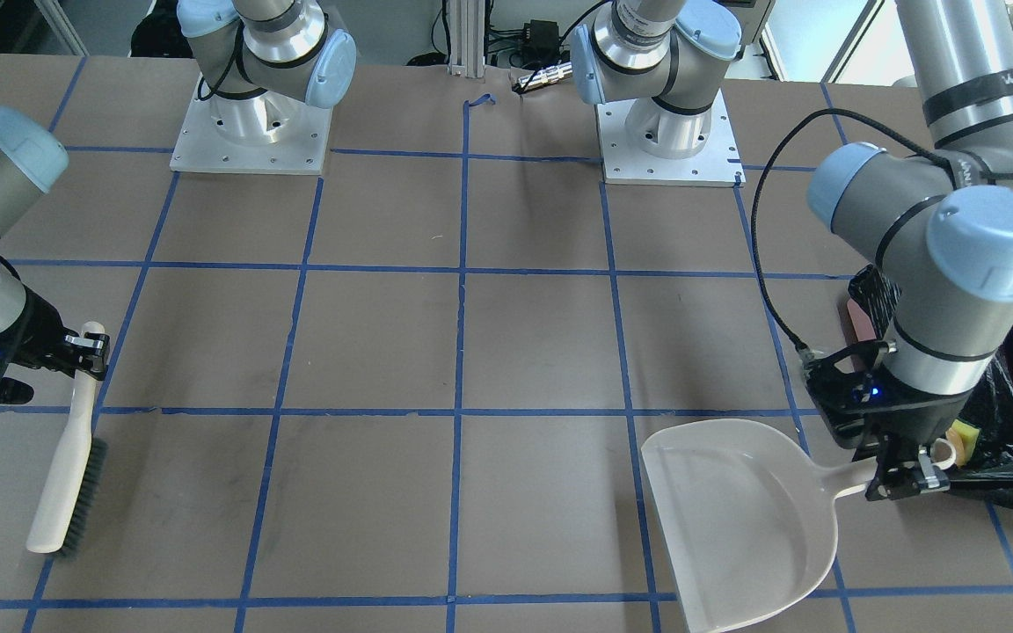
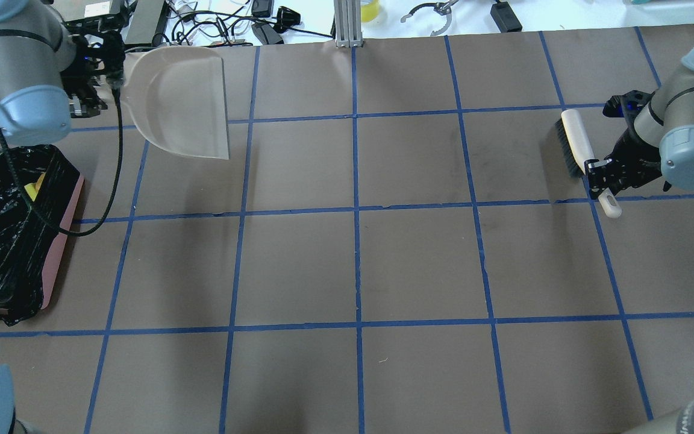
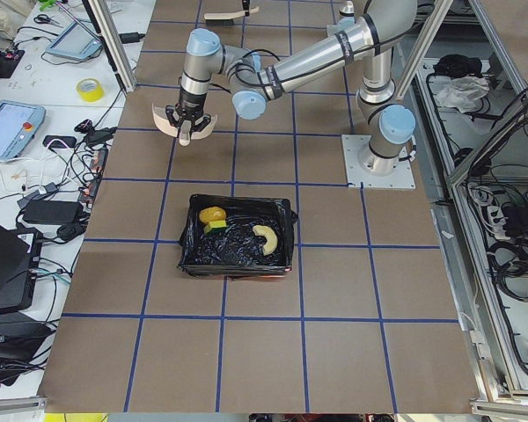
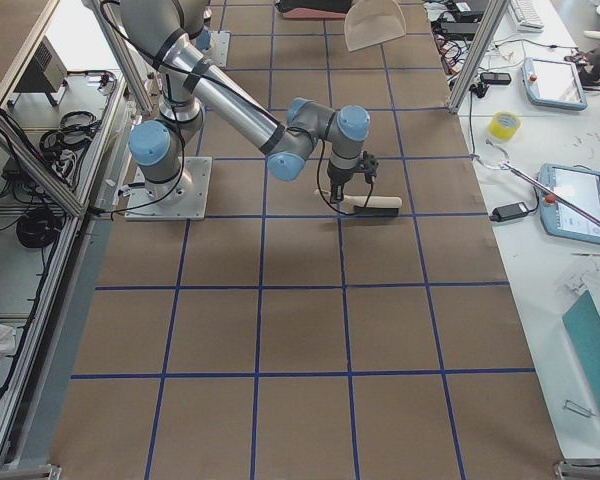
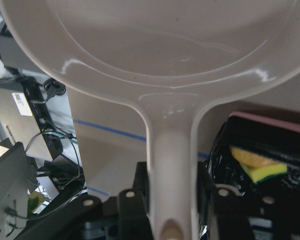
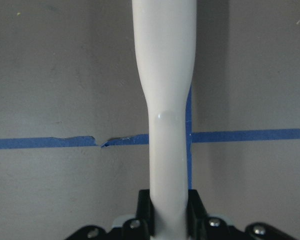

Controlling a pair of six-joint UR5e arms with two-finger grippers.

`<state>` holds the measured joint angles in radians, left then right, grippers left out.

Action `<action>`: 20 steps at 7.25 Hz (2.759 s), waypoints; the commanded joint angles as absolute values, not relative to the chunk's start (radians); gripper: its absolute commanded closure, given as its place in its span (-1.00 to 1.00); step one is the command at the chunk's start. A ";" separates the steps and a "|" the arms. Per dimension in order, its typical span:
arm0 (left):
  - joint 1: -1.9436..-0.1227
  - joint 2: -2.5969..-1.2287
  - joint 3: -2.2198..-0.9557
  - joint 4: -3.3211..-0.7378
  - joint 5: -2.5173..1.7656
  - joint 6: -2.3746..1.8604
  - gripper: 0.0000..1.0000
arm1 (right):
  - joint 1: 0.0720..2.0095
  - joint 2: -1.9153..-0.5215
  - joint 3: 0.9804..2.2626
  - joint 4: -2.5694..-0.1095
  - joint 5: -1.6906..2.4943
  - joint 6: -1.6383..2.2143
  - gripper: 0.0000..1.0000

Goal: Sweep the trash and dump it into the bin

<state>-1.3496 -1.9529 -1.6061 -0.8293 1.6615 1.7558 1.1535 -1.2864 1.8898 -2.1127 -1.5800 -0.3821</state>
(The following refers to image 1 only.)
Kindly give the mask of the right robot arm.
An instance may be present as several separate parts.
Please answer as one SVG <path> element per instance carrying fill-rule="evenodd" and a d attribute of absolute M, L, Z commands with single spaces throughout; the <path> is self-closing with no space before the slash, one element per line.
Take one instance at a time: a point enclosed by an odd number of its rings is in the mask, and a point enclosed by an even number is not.
<path fill-rule="evenodd" d="M 357 45 L 317 1 L 177 1 L 174 21 L 200 64 L 196 98 L 225 141 L 266 144 L 348 92 Z M 67 149 L 44 125 L 0 105 L 0 240 L 67 169 Z M 102 383 L 110 339 L 73 330 L 0 256 L 0 404 L 28 404 L 33 388 L 11 366 Z"/>

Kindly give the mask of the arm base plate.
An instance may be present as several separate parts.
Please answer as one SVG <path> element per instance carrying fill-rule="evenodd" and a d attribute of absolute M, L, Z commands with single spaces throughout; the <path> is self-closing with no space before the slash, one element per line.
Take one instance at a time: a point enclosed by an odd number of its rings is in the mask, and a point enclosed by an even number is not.
<path fill-rule="evenodd" d="M 245 100 L 212 97 L 200 76 L 170 159 L 177 172 L 321 175 L 332 108 L 266 92 Z"/>
<path fill-rule="evenodd" d="M 745 183 L 734 129 L 719 90 L 708 111 L 679 115 L 651 98 L 595 106 L 608 184 L 732 187 Z"/>

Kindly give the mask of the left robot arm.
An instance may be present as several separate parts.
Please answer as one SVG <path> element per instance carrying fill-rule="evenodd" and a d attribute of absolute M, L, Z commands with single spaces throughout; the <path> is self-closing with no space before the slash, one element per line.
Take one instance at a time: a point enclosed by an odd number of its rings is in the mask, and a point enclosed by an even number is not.
<path fill-rule="evenodd" d="M 813 215 L 900 289 L 881 338 L 820 357 L 765 309 L 801 359 L 832 436 L 856 448 L 843 492 L 897 500 L 949 488 L 934 444 L 1013 327 L 1013 27 L 1001 1 L 900 1 L 932 148 L 853 111 L 808 113 L 771 152 L 768 176 L 808 121 L 844 117 L 909 149 L 844 145 L 813 173 Z"/>

